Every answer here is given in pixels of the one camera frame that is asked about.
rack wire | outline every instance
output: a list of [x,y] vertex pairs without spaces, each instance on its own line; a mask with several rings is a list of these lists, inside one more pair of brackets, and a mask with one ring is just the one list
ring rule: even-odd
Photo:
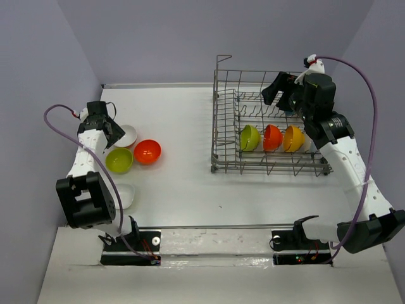
[[275,106],[281,93],[271,106],[263,102],[261,90],[271,84],[278,72],[220,69],[219,63],[231,57],[216,57],[211,172],[328,175],[332,168],[319,151],[303,151],[301,148],[297,152],[286,153],[282,147],[276,151],[263,151],[262,143],[254,151],[242,150],[240,133],[246,125],[257,128],[262,138],[269,124],[276,125],[283,134],[290,125],[295,125],[302,132],[304,126],[298,116],[289,115]]

gray dish drying rack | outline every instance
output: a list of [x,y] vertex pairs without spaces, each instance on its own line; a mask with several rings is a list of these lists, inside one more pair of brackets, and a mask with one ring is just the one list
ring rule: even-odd
[[[283,134],[289,125],[304,132],[304,125],[298,116],[290,116],[275,106],[281,95],[271,106],[263,102],[261,90],[271,84],[278,72],[220,69],[219,63],[231,57],[216,57],[211,172],[328,175],[332,168],[319,151],[303,151],[301,148],[286,153],[282,145],[276,151],[263,151],[263,134],[267,125],[276,125]],[[258,148],[250,152],[240,148],[240,133],[248,124],[261,134]]]

orange bowl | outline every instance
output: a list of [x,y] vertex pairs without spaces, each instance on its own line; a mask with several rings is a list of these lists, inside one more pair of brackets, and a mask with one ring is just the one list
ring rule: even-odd
[[268,125],[263,139],[263,149],[265,151],[276,150],[283,143],[283,134],[275,125]]
[[135,159],[143,164],[150,165],[159,159],[162,149],[159,143],[152,139],[141,141],[134,149]]

orange cup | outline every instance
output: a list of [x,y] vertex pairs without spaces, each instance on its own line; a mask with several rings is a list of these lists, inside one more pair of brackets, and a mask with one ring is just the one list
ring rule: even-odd
[[265,151],[276,150],[283,143],[283,134],[275,125],[268,125],[263,139],[263,149]]

purple cable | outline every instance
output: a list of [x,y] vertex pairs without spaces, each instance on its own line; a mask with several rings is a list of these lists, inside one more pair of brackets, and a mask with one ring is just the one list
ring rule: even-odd
[[353,216],[352,222],[350,223],[350,226],[349,226],[349,229],[346,232],[346,235],[343,237],[343,239],[340,241],[340,243],[338,245],[336,245],[336,246],[334,246],[332,244],[332,242],[330,243],[330,247],[332,249],[336,249],[336,252],[333,254],[333,256],[329,260],[327,260],[325,262],[327,264],[327,263],[330,263],[337,256],[337,254],[339,253],[341,247],[350,238],[351,234],[353,233],[353,231],[355,229],[356,223],[357,223],[357,221],[359,219],[361,209],[363,209],[363,206],[365,204],[366,195],[367,195],[367,189],[368,189],[368,180],[369,180],[370,175],[371,175],[371,164],[373,162],[373,156],[374,156],[375,135],[376,135],[376,131],[377,131],[378,108],[377,108],[377,97],[375,96],[373,86],[371,85],[371,82],[368,79],[368,77],[358,67],[356,67],[352,63],[349,63],[346,60],[335,58],[335,57],[332,57],[332,56],[317,56],[316,58],[317,59],[329,59],[329,60],[338,61],[338,62],[341,62],[341,63],[351,67],[353,70],[358,72],[360,74],[360,76],[363,78],[363,80],[366,82],[367,87],[370,90],[371,99],[373,101],[373,107],[374,107],[373,129],[372,129],[372,132],[371,132],[370,152],[368,154],[368,160],[367,160],[367,164],[366,164],[366,174],[364,175],[363,192],[361,193],[359,206],[357,207],[356,213]]
[[113,181],[113,178],[111,177],[111,175],[109,174],[109,172],[107,171],[107,168],[103,165],[103,162],[99,159],[99,157],[95,154],[95,152],[93,152],[91,149],[88,149],[87,147],[85,147],[81,142],[79,142],[77,139],[69,136],[68,134],[58,130],[56,127],[54,127],[53,125],[51,125],[51,123],[48,120],[48,113],[55,109],[55,108],[65,108],[67,110],[69,110],[73,116],[75,116],[75,112],[69,108],[68,106],[65,106],[64,104],[54,104],[53,106],[50,106],[45,112],[44,112],[44,121],[45,124],[51,128],[53,131],[55,131],[56,133],[58,133],[59,135],[63,136],[66,139],[69,139],[71,142],[75,143],[77,146],[81,147],[82,149],[86,150],[87,152],[89,152],[91,154],[91,156],[93,156],[94,160],[97,162],[97,164],[100,166],[101,170],[103,170],[103,172],[106,174],[107,179],[109,180],[109,182],[111,183],[111,185],[113,186],[114,189],[114,193],[116,195],[116,198],[118,200],[118,206],[120,207],[120,225],[118,226],[118,233],[119,236],[121,237],[123,243],[125,244],[125,246],[133,253],[135,253],[136,255],[142,257],[142,258],[146,258],[147,260],[150,260],[149,256],[145,256],[145,255],[141,255],[138,251],[135,251],[127,242],[127,240],[121,235],[122,233],[122,225],[124,222],[124,211],[122,208],[122,202],[121,202],[121,197],[120,197],[120,193],[118,192],[115,183]]

